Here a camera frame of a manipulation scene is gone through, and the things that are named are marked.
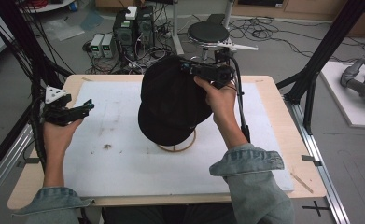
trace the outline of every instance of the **cap brim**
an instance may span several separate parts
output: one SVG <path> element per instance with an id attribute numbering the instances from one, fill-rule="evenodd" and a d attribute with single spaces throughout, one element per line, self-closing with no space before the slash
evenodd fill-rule
<path id="1" fill-rule="evenodd" d="M 139 106 L 138 124 L 142 133 L 152 142 L 162 146 L 175 146 L 185 141 L 194 129 L 170 127 L 157 120 L 144 104 Z"/>

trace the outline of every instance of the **denim jacket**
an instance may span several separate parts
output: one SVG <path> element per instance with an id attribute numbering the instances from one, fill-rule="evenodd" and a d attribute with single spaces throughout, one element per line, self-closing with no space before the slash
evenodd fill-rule
<path id="1" fill-rule="evenodd" d="M 294 223 L 290 198 L 275 183 L 271 170 L 284 169 L 277 152 L 244 144 L 228 150 L 210 168 L 229 185 L 238 223 Z M 29 215 L 27 223 L 78 223 L 75 208 L 89 206 L 69 188 L 43 188 L 33 201 L 14 215 Z"/>

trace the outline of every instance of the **desk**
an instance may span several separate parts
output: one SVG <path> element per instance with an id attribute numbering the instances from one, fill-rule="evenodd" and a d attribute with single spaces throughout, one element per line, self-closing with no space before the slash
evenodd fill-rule
<path id="1" fill-rule="evenodd" d="M 85 81 L 140 81 L 138 76 L 94 76 L 73 75 L 69 77 L 64 88 L 72 94 L 72 107 L 77 99 L 81 85 Z M 283 158 L 291 172 L 295 190 L 288 193 L 290 198 L 325 197 L 326 190 L 322 179 L 312 162 L 303 161 L 302 155 L 308 155 L 307 149 L 280 97 L 274 81 L 266 76 L 242 77 L 243 82 L 255 83 L 260 93 L 269 121 L 274 128 L 274 135 L 282 150 Z M 40 164 L 27 164 L 7 203 L 10 209 L 19 209 L 28 204 L 41 188 L 43 173 Z M 134 204 L 169 204 L 169 203 L 214 203 L 229 202 L 229 194 L 170 195 L 145 197 L 98 197 L 94 206 L 134 205 Z"/>

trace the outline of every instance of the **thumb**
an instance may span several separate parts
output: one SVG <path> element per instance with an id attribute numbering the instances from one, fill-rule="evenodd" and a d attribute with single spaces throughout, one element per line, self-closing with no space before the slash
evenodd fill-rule
<path id="1" fill-rule="evenodd" d="M 68 124 L 68 128 L 75 131 L 75 129 L 83 122 L 83 119 L 75 120 L 74 122 Z"/>
<path id="2" fill-rule="evenodd" d="M 196 84 L 203 88 L 207 93 L 210 93 L 216 89 L 213 85 L 209 84 L 209 82 L 198 76 L 194 77 L 194 82 L 196 82 Z"/>

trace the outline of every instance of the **hand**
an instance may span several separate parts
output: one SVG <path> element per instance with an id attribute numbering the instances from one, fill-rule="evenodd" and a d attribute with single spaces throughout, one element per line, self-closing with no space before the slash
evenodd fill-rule
<path id="1" fill-rule="evenodd" d="M 82 122 L 83 119 L 79 119 L 64 127 L 45 122 L 43 137 L 47 156 L 63 156 L 71 144 L 75 130 Z"/>
<path id="2" fill-rule="evenodd" d="M 236 96 L 234 85 L 228 83 L 227 86 L 218 90 L 199 77 L 194 77 L 194 81 L 207 92 L 206 102 L 214 112 L 214 122 L 222 134 L 226 147 L 231 149 L 247 143 L 248 141 L 238 127 L 237 120 L 234 116 Z"/>
<path id="3" fill-rule="evenodd" d="M 234 118 L 234 102 L 236 90 L 230 82 L 218 90 L 200 77 L 194 77 L 197 85 L 207 92 L 206 102 L 214 112 L 214 122 L 218 124 L 224 119 Z"/>
<path id="4" fill-rule="evenodd" d="M 46 150 L 46 169 L 43 187 L 62 187 L 63 157 L 66 149 L 71 144 L 72 136 L 83 119 L 76 120 L 65 127 L 45 122 L 43 124 L 43 137 Z"/>

